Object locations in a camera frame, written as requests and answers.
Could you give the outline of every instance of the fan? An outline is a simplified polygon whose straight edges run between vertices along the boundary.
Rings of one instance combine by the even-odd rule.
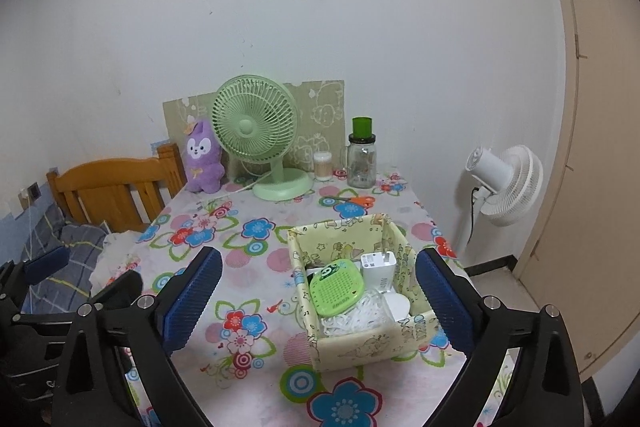
[[[211,124],[229,154],[271,163],[271,172],[254,185],[258,198],[290,200],[311,188],[313,180],[305,171],[282,166],[298,127],[296,103],[283,85],[252,74],[226,81],[213,101]]]
[[[471,214],[455,247],[458,255],[471,241],[481,212],[498,227],[512,225],[533,206],[543,180],[542,163],[524,145],[508,148],[500,156],[477,147],[466,161],[466,170],[482,186],[472,193]]]

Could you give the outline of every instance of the fan base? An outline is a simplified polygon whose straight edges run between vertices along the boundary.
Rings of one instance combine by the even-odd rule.
[[[254,185],[254,195],[266,201],[286,201],[302,196],[314,184],[313,179],[300,169],[283,169],[284,181],[276,183],[272,174]]]

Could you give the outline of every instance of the green desk fan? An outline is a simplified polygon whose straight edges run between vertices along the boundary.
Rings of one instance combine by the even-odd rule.
[[[305,171],[282,166],[298,127],[296,102],[282,84],[252,74],[226,81],[213,101],[211,124],[229,154],[271,163],[271,172],[254,185],[261,200],[291,200],[313,185]]]

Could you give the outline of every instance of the wooden headboard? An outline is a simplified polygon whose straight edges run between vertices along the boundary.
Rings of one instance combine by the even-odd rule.
[[[113,232],[139,230],[144,223],[131,195],[135,188],[149,219],[164,208],[158,184],[163,182],[173,198],[186,183],[182,160],[175,143],[158,147],[158,158],[114,158],[85,163],[64,174],[47,174],[56,203],[79,223],[100,225],[106,221]]]

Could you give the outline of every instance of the blue gripper pad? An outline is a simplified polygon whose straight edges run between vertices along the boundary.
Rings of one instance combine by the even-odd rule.
[[[449,270],[444,261],[442,263],[444,269]],[[457,351],[462,351],[467,357],[471,356],[476,345],[471,315],[425,250],[415,259],[415,276],[451,346]]]
[[[190,274],[193,275],[186,284],[179,281],[182,277],[188,278]],[[162,348],[167,354],[170,355],[186,345],[221,276],[222,256],[220,252],[211,247],[204,247],[191,261],[184,273],[169,279],[162,288],[158,295],[159,299],[166,295],[165,289],[171,289],[167,286],[174,279],[178,285],[184,285],[171,307],[164,314],[161,324]]]
[[[38,284],[55,272],[63,269],[69,263],[70,250],[67,247],[57,247],[44,253],[37,259],[24,263],[24,280],[27,284]]]

